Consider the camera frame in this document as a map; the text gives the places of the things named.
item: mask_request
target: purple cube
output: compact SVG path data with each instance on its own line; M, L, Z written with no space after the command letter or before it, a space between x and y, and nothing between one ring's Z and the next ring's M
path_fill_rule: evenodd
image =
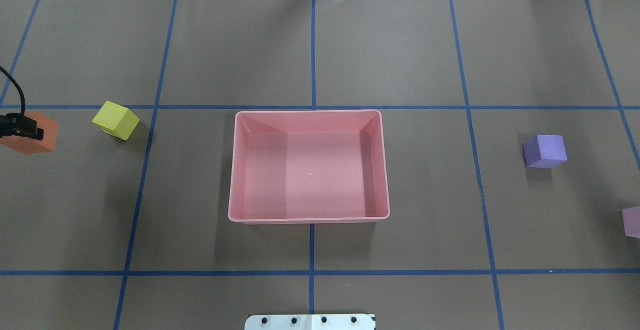
M624 234L633 238L640 238L640 206L622 210Z
M535 135L522 145L526 167L554 168L567 160L561 135Z

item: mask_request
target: white metal plate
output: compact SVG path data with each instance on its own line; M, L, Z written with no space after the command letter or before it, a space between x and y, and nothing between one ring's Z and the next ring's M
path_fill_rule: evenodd
M374 314L252 315L246 319L244 330L376 330L375 317Z

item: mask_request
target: cube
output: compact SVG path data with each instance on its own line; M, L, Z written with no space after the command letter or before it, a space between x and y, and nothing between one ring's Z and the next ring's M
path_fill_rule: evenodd
M106 133L126 141L140 119L130 109L107 101L91 122Z
M567 161L561 135L535 135L522 147L526 167L554 168Z
M27 112L24 115L35 120L38 123L38 127L44 130L42 140L34 140L33 138L21 136L6 136L0 139L0 144L25 155L52 152L56 147L58 124L39 112Z
M640 206L622 210L624 234L633 238L640 238Z

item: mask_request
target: grid square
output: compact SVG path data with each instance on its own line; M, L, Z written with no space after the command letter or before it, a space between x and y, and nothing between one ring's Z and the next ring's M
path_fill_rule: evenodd
M114 327L119 276L0 276L2 328Z
M473 111L498 268L639 267L622 209L640 203L640 173L620 112ZM560 134L569 160L526 168L522 143Z
M383 111L382 123L391 215L316 225L316 269L489 268L466 113Z
M307 276L130 277L121 330L244 328L250 314L309 313Z
M503 275L505 328L627 330L640 323L640 275Z
M2 18L2 36L0 36L0 66L9 71L18 45L29 22L35 0L2 0L0 18ZM4 88L5 77L2 75L0 93Z
M615 106L585 0L454 3L471 104Z
M162 104L310 105L311 0L178 0Z
M498 328L489 275L316 276L315 312L375 314L377 328Z
M308 269L308 225L227 218L236 112L158 112L132 270Z
M640 105L638 67L640 38L635 31L640 17L635 6L640 0L589 0L599 40L604 49L620 101L626 106Z
M0 147L3 270L122 270L151 110L125 143L91 119L96 110L39 110L59 125L54 152Z
M172 3L40 0L14 72L27 102L153 104Z
M631 130L631 136L633 136L635 148L640 150L640 111L625 111L624 113L626 122L629 124L629 129Z
M317 0L316 27L318 104L464 104L449 0Z

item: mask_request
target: black clamp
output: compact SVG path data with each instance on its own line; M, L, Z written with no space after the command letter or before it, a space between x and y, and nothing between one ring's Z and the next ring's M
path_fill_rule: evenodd
M0 138L3 136L21 136L42 140L44 130L38 127L38 123L19 113L7 113L0 115Z

